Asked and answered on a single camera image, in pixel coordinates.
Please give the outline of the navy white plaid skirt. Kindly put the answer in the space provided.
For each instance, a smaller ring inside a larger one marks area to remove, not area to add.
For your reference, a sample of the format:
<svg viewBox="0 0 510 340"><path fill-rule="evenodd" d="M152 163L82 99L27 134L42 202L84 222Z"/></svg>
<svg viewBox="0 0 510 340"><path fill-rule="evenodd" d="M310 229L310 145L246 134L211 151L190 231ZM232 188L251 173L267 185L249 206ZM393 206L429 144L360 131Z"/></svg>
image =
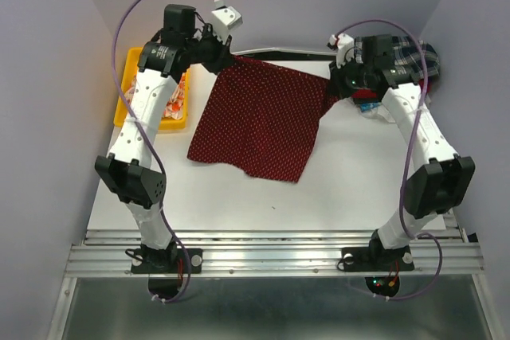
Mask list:
<svg viewBox="0 0 510 340"><path fill-rule="evenodd" d="M391 40L394 65L411 69L418 76L420 84L422 84L424 76L421 55L415 43L408 36L392 36ZM439 56L431 44L423 40L419 40L418 43L425 57L429 81L432 81L440 76L441 64Z"/></svg>

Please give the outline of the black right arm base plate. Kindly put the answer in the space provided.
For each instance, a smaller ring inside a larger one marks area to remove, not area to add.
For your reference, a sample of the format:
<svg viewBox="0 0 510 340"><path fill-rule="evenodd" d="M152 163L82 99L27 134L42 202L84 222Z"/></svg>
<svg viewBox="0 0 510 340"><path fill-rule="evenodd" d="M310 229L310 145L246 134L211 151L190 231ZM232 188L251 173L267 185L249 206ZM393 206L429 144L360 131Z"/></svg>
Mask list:
<svg viewBox="0 0 510 340"><path fill-rule="evenodd" d="M375 250L368 247L341 249L336 268L342 272L411 272L415 269L410 247Z"/></svg>

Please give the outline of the dark red polka dot skirt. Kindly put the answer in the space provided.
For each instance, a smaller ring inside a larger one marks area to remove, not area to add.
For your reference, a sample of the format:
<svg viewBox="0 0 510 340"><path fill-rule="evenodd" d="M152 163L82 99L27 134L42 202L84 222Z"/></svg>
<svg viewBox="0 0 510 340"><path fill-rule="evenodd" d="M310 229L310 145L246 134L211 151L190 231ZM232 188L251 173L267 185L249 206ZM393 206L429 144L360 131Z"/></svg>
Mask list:
<svg viewBox="0 0 510 340"><path fill-rule="evenodd" d="M235 57L215 80L188 159L229 164L254 178L298 182L320 120L338 101L327 87L323 77Z"/></svg>

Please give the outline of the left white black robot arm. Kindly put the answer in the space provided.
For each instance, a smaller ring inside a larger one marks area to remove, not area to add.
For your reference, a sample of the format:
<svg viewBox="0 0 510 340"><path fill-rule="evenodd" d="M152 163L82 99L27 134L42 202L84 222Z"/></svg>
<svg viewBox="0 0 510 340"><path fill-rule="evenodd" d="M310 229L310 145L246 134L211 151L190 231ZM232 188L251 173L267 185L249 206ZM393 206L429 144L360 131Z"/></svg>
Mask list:
<svg viewBox="0 0 510 340"><path fill-rule="evenodd" d="M242 24L232 6L213 10L201 32L195 28L196 16L192 6L166 6L162 29L139 55L135 90L119 136L95 162L96 172L130 210L140 231L139 249L127 254L161 272L177 264L178 250L163 214L167 178L164 170L151 168L157 159L155 136L167 102L191 65L219 74L233 63L231 33Z"/></svg>

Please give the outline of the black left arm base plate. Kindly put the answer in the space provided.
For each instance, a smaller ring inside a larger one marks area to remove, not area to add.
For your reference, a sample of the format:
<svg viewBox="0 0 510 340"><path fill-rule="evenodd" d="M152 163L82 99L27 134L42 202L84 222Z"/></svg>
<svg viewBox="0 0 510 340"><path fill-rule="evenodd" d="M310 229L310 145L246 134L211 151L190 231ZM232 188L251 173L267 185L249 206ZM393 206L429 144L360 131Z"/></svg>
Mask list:
<svg viewBox="0 0 510 340"><path fill-rule="evenodd" d="M167 249L153 249L145 245L127 248L124 254L131 260L130 273L135 275L151 274L199 274L202 272L201 248L187 250L188 258L182 248L171 243Z"/></svg>

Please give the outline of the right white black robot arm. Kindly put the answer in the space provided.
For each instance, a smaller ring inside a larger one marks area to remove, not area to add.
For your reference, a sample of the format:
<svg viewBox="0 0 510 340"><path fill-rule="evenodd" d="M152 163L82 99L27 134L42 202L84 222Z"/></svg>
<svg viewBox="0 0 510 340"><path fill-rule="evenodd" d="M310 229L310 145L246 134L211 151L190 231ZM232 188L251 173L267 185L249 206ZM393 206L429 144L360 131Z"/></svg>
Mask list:
<svg viewBox="0 0 510 340"><path fill-rule="evenodd" d="M475 163L449 144L425 104L428 76L417 67L422 55L418 43L408 37L338 33L328 46L335 52L328 91L340 98L374 93L408 146L397 211L367 246L342 248L337 267L344 272L385 272L397 266L410 271L410 242L462 202Z"/></svg>

